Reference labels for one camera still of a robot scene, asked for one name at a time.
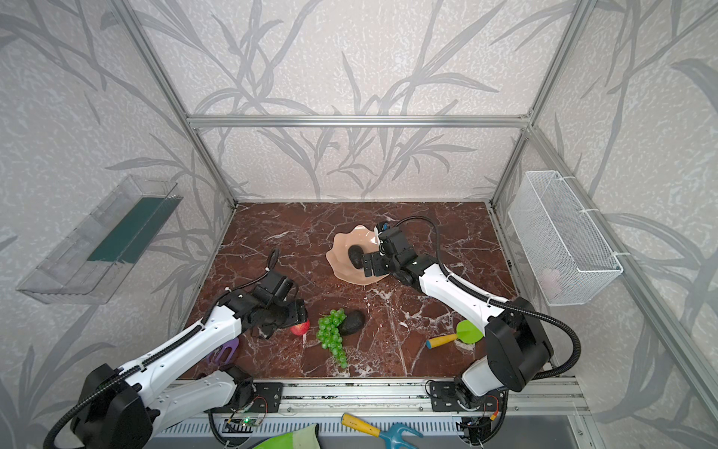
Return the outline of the red fake apple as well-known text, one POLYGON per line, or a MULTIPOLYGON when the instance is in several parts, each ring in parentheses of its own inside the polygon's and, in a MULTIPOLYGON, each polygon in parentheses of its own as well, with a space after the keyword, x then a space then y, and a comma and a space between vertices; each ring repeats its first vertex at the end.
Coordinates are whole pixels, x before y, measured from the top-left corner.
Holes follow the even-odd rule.
POLYGON ((310 331, 310 321, 290 327, 291 332, 297 337, 303 337, 310 331))

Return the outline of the green fake grape bunch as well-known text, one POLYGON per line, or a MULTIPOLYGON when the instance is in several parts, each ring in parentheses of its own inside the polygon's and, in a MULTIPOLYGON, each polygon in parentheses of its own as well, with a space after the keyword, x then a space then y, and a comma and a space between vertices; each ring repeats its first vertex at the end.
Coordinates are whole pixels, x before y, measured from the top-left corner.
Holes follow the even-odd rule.
POLYGON ((342 370, 348 368, 343 338, 340 335, 340 326, 346 318, 347 315, 343 309, 332 310, 329 314, 320 317, 318 320, 319 330, 317 332, 317 339, 321 342, 321 346, 331 353, 342 370))

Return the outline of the dark fake avocado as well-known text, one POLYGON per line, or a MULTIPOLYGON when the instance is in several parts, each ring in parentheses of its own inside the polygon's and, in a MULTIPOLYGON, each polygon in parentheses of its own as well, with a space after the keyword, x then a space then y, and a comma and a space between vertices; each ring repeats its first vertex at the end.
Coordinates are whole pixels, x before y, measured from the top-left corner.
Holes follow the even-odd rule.
POLYGON ((342 323, 338 326, 338 332, 342 337, 351 336, 361 331, 366 325, 366 316, 362 311, 355 310, 348 312, 342 323))
POLYGON ((364 269, 364 250, 359 245, 352 245, 348 249, 348 257, 355 269, 364 269))

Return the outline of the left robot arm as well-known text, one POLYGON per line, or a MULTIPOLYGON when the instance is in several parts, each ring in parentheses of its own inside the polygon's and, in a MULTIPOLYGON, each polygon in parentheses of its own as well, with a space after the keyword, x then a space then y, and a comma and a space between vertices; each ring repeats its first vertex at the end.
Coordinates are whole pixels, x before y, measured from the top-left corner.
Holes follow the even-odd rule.
POLYGON ((198 413, 250 406, 256 396, 252 376, 232 364, 190 384, 173 384, 248 330, 259 329, 268 339, 307 320, 295 282, 268 271, 251 291, 222 293, 192 327, 149 353, 117 369, 103 364, 93 370, 78 403, 52 426, 43 445, 54 448, 61 430, 69 427, 83 448, 142 448, 158 433, 198 413))

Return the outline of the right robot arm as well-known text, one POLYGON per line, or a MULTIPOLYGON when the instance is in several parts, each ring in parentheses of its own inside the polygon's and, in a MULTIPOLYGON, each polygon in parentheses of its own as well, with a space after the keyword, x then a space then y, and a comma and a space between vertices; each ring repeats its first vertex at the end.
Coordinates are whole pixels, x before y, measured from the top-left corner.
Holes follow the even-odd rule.
POLYGON ((482 333, 486 355, 460 376, 471 395, 508 388, 522 391, 553 356, 536 311, 524 299, 510 301, 455 275, 437 256, 418 254, 399 226, 375 227, 379 250, 363 257, 365 274, 390 274, 402 284, 437 299, 482 333))

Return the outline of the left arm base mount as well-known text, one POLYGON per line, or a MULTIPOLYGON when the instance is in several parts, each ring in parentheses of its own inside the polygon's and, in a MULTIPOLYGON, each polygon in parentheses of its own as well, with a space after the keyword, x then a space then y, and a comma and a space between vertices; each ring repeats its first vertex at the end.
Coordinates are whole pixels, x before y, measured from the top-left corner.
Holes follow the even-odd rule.
POLYGON ((237 366, 229 366, 228 374, 236 388, 227 406, 232 411, 278 413, 282 401, 283 383, 259 382, 237 366))

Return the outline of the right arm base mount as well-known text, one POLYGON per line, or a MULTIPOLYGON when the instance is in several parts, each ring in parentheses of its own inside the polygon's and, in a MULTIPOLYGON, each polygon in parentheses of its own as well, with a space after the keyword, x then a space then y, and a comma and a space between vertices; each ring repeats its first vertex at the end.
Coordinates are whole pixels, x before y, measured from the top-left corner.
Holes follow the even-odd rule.
POLYGON ((457 379, 452 381, 427 380, 424 391, 435 413, 501 413, 508 402, 506 390, 490 390, 483 396, 476 396, 457 379))

